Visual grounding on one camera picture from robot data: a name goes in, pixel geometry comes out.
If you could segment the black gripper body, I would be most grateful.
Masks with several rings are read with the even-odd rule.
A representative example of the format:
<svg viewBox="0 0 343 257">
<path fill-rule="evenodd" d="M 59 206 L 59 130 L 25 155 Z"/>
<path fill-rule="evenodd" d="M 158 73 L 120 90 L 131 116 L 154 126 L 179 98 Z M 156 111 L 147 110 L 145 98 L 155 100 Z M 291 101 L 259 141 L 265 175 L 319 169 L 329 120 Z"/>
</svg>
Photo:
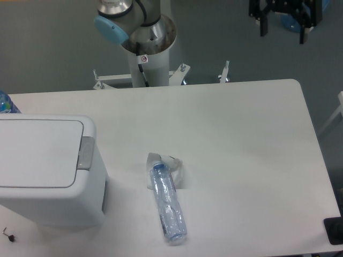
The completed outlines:
<svg viewBox="0 0 343 257">
<path fill-rule="evenodd" d="M 262 21 L 269 12 L 281 13 L 291 16 L 293 20 L 304 28 L 317 26 L 323 19 L 322 1 L 265 1 L 265 7 L 261 8 L 261 1 L 249 1 L 250 17 Z"/>
</svg>

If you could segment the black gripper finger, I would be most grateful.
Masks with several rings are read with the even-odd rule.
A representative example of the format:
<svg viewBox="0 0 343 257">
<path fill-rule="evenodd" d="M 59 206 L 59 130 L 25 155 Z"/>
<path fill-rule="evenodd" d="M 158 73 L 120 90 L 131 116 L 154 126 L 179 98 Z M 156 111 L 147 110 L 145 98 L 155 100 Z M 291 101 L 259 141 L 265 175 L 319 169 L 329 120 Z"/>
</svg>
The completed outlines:
<svg viewBox="0 0 343 257">
<path fill-rule="evenodd" d="M 296 10 L 296 21 L 300 26 L 299 43 L 304 44 L 308 39 L 308 30 L 312 27 L 311 14 L 305 8 Z"/>
<path fill-rule="evenodd" d="M 262 10 L 260 9 L 260 7 L 254 8 L 253 16 L 255 17 L 255 20 L 259 23 L 261 37 L 265 36 L 268 33 L 267 15 L 269 12 L 271 12 L 270 7 L 265 7 Z"/>
</svg>

